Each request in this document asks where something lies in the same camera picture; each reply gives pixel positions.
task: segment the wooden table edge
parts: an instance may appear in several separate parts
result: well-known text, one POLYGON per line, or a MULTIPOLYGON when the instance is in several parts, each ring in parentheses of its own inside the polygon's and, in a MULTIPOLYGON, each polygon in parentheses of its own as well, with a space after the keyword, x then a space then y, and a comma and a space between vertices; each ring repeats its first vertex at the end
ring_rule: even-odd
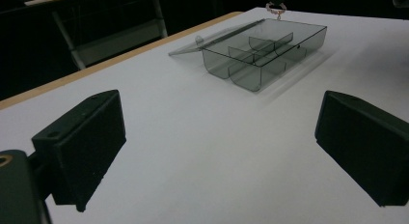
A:
POLYGON ((109 60, 106 60, 104 62, 101 62, 97 65, 91 66, 89 68, 83 69, 81 71, 72 73, 70 75, 67 75, 65 77, 59 78, 57 80, 54 80, 52 82, 46 83, 44 85, 41 85, 37 88, 34 88, 32 90, 26 91, 24 93, 18 94, 16 96, 10 97, 10 98, 6 98, 4 100, 0 100, 0 110, 3 110, 7 107, 13 106, 15 104, 18 104, 24 100, 30 99, 30 98, 34 98, 37 97, 43 93, 46 93, 48 91, 54 90, 56 88, 59 88, 61 86, 67 85, 70 82, 73 82, 75 80, 78 80, 80 78, 86 77, 90 74, 93 74, 97 71, 103 70, 105 68, 108 68, 110 66, 113 66, 121 61, 124 61, 128 58, 131 58, 133 56, 136 56, 138 54, 141 54, 143 52, 149 51, 153 48, 156 48, 157 46, 160 46, 162 44, 165 44, 167 42, 172 42, 174 40, 177 40, 179 38, 185 37, 189 34, 192 34, 194 32, 197 32, 199 30, 202 30, 204 28, 207 28, 211 25, 214 25, 216 23, 222 22, 224 20, 227 20, 229 18, 232 18, 236 15, 242 14, 242 12, 233 12, 233 13, 229 13, 229 14, 225 14, 222 15, 220 17, 214 18, 208 22, 202 23, 200 25, 194 26, 192 28, 186 29, 184 31, 181 31, 179 33, 173 34, 172 36, 169 36, 167 38, 161 39, 159 41, 156 42, 152 42, 149 43, 147 45, 144 45, 142 47, 136 48, 134 50, 131 50, 129 52, 126 52, 122 55, 119 55, 117 57, 111 58, 109 60))

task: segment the table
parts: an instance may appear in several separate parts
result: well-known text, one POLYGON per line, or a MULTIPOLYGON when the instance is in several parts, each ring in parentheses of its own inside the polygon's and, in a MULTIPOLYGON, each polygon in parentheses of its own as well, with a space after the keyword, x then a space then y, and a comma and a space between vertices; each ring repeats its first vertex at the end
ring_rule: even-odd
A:
POLYGON ((0 12, 0 18, 6 19, 6 18, 16 18, 20 15, 27 15, 27 14, 35 14, 35 13, 43 13, 43 12, 49 12, 49 11, 54 11, 56 9, 69 6, 75 3, 78 3, 80 1, 84 0, 49 0, 45 3, 33 3, 33 2, 28 2, 25 7, 20 7, 20 8, 13 8, 10 10, 6 11, 1 11, 0 12))
POLYGON ((54 223, 407 223, 408 207, 379 208, 314 129, 327 90, 409 121, 409 21, 288 11, 282 19, 328 26, 325 43, 257 93, 207 73, 201 53, 168 56, 271 15, 234 14, 2 101, 0 150, 32 153, 41 129, 118 89, 127 142, 84 213, 47 199, 54 223))

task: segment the white tabletop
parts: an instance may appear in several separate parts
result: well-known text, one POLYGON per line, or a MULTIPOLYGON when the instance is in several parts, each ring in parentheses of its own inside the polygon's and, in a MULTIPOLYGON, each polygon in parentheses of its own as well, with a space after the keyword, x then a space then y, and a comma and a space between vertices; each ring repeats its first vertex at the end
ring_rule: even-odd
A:
POLYGON ((379 208, 316 143, 324 92, 362 98, 409 122, 409 21, 286 12, 328 26, 324 45, 252 93, 205 70, 201 53, 168 52, 234 25, 256 8, 0 111, 0 151, 83 99, 118 89, 127 142, 84 213, 47 205, 54 223, 407 224, 379 208))

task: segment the transparent plastic box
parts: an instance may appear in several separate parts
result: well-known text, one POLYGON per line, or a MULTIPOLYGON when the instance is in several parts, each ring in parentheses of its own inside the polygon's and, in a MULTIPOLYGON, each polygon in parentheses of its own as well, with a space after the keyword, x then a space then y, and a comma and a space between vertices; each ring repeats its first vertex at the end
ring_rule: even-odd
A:
POLYGON ((326 31, 321 25, 261 19, 197 37, 169 55, 202 51, 208 72, 256 92, 319 49, 326 31))

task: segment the clear plastic organizer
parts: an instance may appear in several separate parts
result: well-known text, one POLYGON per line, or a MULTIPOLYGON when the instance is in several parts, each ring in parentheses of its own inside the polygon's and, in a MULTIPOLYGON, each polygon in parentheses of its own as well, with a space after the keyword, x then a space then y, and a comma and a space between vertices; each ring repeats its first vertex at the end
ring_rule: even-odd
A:
POLYGON ((256 92, 319 49, 326 31, 321 25, 262 19, 205 39, 198 36, 169 55, 202 51, 208 72, 256 92))

